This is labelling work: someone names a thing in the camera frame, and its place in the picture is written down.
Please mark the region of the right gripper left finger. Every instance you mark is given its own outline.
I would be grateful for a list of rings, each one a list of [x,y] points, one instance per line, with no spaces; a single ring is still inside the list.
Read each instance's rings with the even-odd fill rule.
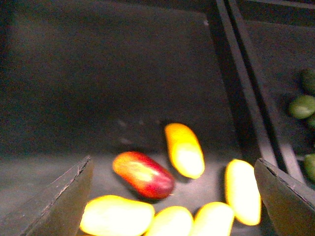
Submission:
[[[2,236],[74,236],[88,201],[94,162],[85,157],[0,220]]]

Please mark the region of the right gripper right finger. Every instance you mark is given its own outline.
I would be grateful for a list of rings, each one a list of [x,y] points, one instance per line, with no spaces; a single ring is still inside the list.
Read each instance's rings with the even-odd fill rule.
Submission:
[[[262,201],[280,236],[315,234],[315,191],[260,158],[254,175]]]

